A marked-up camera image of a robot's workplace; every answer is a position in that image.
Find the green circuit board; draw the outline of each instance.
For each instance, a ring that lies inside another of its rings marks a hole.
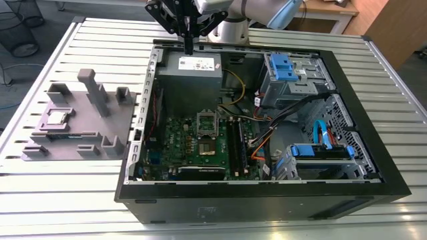
[[[201,117],[199,128],[204,131],[213,129],[212,119]],[[241,128],[247,141],[253,137],[251,121],[243,120]],[[196,117],[169,117],[165,122],[164,132],[159,167],[151,168],[151,175],[155,179],[169,180],[167,166],[220,167],[225,169],[227,180],[259,179],[257,163],[248,166],[248,173],[241,176],[236,176],[231,172],[225,119],[217,120],[216,137],[197,136]]]

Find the wire mesh trash bin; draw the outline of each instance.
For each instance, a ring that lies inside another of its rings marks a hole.
[[[39,50],[32,31],[24,25],[24,16],[19,13],[0,13],[0,44],[19,58],[33,55]]]
[[[36,0],[4,0],[13,13],[24,16],[27,27],[39,27],[45,23]]]

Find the motherboard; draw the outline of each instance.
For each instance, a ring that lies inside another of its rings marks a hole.
[[[217,180],[259,180],[259,163],[245,153],[252,137],[252,123],[240,118],[216,119],[208,112],[168,117],[163,150],[149,152],[145,176],[157,181],[212,180],[212,175]]]

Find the gray metal frame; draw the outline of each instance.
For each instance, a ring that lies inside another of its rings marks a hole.
[[[113,202],[119,159],[23,162],[7,158],[20,155],[25,145],[20,141],[32,131],[23,127],[39,121],[32,114],[43,112],[45,105],[37,102],[48,101],[43,91],[51,81],[77,88],[71,81],[76,69],[95,67],[97,82],[141,91],[152,40],[175,39],[155,22],[87,18],[71,24],[0,136],[0,237],[331,240],[345,236],[359,240],[363,234],[420,240],[427,236],[426,110],[376,47],[359,36],[267,29],[251,29],[248,35],[252,45],[333,51],[412,195],[337,220],[141,225],[125,206]],[[137,127],[136,118],[132,127]]]

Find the yellow wire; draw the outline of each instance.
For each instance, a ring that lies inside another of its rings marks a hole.
[[[227,71],[228,73],[231,73],[231,75],[235,76],[235,78],[239,80],[239,82],[240,82],[240,84],[241,84],[241,95],[240,95],[240,97],[239,97],[235,101],[232,101],[232,102],[220,104],[220,106],[227,107],[227,106],[237,103],[237,102],[243,99],[243,97],[245,96],[245,88],[247,88],[247,86],[245,86],[241,78],[240,78],[232,71],[229,71],[228,69],[224,69],[224,68],[223,68],[223,70]]]

